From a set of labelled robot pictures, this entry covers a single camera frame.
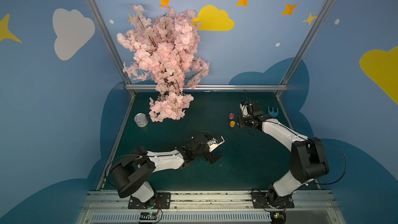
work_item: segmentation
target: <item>green tabletop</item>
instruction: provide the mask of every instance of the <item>green tabletop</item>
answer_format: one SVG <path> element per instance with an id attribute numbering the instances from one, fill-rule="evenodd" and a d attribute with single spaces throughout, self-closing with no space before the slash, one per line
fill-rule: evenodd
<path id="1" fill-rule="evenodd" d="M 185 169 L 168 169 L 152 174 L 149 182 L 156 190 L 249 190 L 268 189 L 288 170 L 290 152 L 273 137 L 255 131 L 253 128 L 229 126 L 229 114 L 235 114 L 235 121 L 241 115 L 240 102 L 246 100 L 243 92 L 192 92 L 195 98 L 179 121 L 165 119 L 151 122 L 149 118 L 149 97 L 154 100 L 158 93 L 137 93 L 127 120 L 115 157 L 131 153 L 137 146 L 144 146 L 153 152 L 171 151 L 174 147 L 186 144 L 187 139 L 201 131 L 220 134 L 225 143 L 214 153 L 223 157 L 210 164 L 204 157 L 198 157 Z M 276 118 L 288 125 L 273 93 L 252 93 L 251 101 L 259 101 L 264 114 L 267 107 L 278 108 Z M 134 116 L 143 112 L 148 125 L 140 128 Z M 114 189 L 106 183 L 104 189 Z M 301 189 L 317 189 L 315 184 Z"/>

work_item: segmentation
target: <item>painted cloud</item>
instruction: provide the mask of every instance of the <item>painted cloud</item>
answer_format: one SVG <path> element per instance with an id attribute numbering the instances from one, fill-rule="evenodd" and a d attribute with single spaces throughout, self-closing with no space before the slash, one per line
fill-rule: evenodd
<path id="1" fill-rule="evenodd" d="M 70 59 L 95 32 L 94 22 L 78 10 L 55 10 L 52 25 L 57 34 L 55 53 L 63 61 Z"/>

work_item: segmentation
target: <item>artificial cherry blossom tree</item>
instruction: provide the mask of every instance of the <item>artificial cherry blossom tree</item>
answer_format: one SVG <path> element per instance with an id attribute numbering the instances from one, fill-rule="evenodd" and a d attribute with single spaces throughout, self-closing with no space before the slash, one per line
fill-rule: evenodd
<path id="1" fill-rule="evenodd" d="M 192 25 L 195 12 L 187 10 L 176 14 L 170 9 L 152 23 L 150 18 L 142 15 L 144 8 L 141 5 L 131 7 L 137 12 L 131 20 L 134 28 L 125 35 L 117 34 L 117 41 L 135 52 L 136 62 L 130 67 L 124 63 L 123 72 L 142 81 L 150 75 L 157 83 L 159 97 L 155 102 L 149 98 L 149 116 L 153 122 L 162 122 L 165 118 L 179 120 L 185 116 L 182 109 L 188 108 L 193 100 L 191 95 L 183 93 L 184 85 L 195 88 L 201 81 L 200 76 L 209 74 L 210 63 L 194 56 L 200 42 L 199 24 Z M 185 77 L 191 69 L 194 75 Z"/>

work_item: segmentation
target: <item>tin can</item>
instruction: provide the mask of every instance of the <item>tin can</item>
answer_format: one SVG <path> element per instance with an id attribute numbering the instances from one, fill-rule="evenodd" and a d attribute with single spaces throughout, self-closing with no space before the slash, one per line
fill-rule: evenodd
<path id="1" fill-rule="evenodd" d="M 134 116 L 134 121 L 138 127 L 144 127 L 148 124 L 148 119 L 145 113 L 138 113 Z"/>

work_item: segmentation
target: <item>black mounting plate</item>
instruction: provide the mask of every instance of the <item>black mounting plate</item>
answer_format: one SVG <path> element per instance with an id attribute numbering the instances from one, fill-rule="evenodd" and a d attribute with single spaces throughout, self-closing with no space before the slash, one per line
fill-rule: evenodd
<path id="1" fill-rule="evenodd" d="M 254 208 L 275 208 L 268 204 L 267 192 L 252 192 L 251 201 Z M 289 202 L 286 208 L 295 208 L 293 201 Z"/>
<path id="2" fill-rule="evenodd" d="M 160 201 L 160 208 L 161 209 L 169 209 L 170 208 L 170 197 L 171 193 L 168 192 L 157 192 L 158 197 L 157 200 Z M 157 201 L 153 204 L 155 207 L 159 207 Z M 147 209 L 148 205 L 145 203 L 140 202 L 137 198 L 130 196 L 128 209 Z"/>

